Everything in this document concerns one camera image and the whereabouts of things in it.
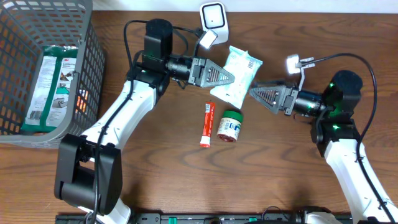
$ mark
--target wood grain surface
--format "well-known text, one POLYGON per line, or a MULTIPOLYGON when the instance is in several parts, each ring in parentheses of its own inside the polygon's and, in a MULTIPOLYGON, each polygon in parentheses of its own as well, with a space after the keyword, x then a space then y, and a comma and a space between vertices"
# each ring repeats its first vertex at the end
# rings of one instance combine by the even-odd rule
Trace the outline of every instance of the wood grain surface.
MULTIPOLYGON (((197 12, 94 12, 95 31, 108 52, 100 114, 117 98, 129 68, 123 27, 130 19, 167 19, 200 27, 197 12)), ((398 203, 398 15, 228 13, 229 41, 200 54, 224 65, 228 47, 248 50, 264 62, 256 79, 285 78, 286 56, 320 58, 352 52, 370 61, 379 99, 366 136, 369 160, 390 198, 398 203)), ((131 52, 143 48, 145 28, 128 30, 131 52)), ((195 38, 186 34, 193 49, 195 38)), ((174 37, 174 52, 184 45, 174 37)), ((371 111, 373 86, 366 67, 339 58, 307 70, 304 88, 323 91, 341 69, 361 75, 363 98, 354 118, 361 131, 371 111)), ((138 210, 164 213, 256 213, 270 205, 284 210, 318 205, 348 212, 338 181, 310 139, 310 126, 274 115, 246 96, 236 143, 211 139, 199 147, 206 101, 216 103, 215 130, 225 109, 209 89, 174 82, 133 132, 123 150, 122 199, 138 210)), ((53 196, 56 150, 0 148, 0 223, 53 223, 60 213, 81 213, 53 196)))

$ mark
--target white plastic packet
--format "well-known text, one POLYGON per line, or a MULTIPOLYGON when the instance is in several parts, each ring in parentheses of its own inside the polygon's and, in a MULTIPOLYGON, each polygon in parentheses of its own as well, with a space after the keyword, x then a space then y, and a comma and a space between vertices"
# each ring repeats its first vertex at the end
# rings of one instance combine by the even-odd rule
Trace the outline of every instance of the white plastic packet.
POLYGON ((224 69, 235 76, 235 82, 216 86, 210 90, 210 94, 241 109, 244 97, 261 65, 262 61, 250 56, 247 51, 229 46, 229 56, 224 69))

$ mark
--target white wall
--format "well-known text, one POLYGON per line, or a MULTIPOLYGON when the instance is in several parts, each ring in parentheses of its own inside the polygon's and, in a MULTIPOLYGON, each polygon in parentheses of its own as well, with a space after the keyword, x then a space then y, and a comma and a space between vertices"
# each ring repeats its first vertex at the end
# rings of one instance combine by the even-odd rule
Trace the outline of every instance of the white wall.
MULTIPOLYGON (((93 0, 94 10, 198 11, 212 0, 93 0)), ((398 13, 398 0, 221 0, 229 12, 398 13)))

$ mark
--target basket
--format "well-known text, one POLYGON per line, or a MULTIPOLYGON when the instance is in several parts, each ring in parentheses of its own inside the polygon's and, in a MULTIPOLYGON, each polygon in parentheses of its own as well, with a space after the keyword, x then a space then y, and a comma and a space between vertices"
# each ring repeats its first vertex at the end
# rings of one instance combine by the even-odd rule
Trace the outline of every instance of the basket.
POLYGON ((80 135, 96 122, 105 54, 91 24, 91 0, 0 0, 0 143, 58 148, 67 133, 80 135), (54 131, 21 131, 30 106, 43 46, 76 46, 67 114, 54 131))

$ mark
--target green lid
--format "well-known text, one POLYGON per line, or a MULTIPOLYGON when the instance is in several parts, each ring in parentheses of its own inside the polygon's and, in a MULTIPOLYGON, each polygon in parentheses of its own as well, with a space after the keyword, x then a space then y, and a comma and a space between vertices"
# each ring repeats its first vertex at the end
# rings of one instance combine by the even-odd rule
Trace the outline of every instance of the green lid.
POLYGON ((224 111, 223 118, 232 118, 239 121, 240 123, 243 122, 243 115, 235 111, 224 111))

